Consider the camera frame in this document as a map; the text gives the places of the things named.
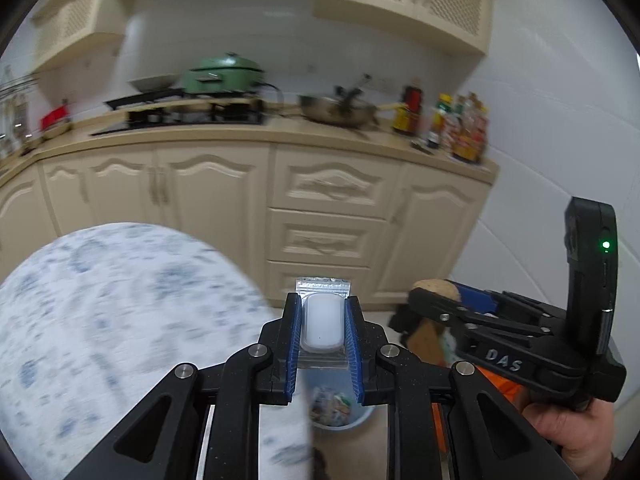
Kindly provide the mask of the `person's right hand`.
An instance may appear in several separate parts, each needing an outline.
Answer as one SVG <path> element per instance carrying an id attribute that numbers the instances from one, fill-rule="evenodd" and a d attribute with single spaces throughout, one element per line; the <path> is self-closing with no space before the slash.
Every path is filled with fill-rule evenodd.
<path id="1" fill-rule="evenodd" d="M 534 403 L 527 390 L 515 400 L 541 437 L 562 448 L 562 457 L 579 479 L 602 480 L 612 465 L 614 405 L 592 400 L 583 412 Z"/>

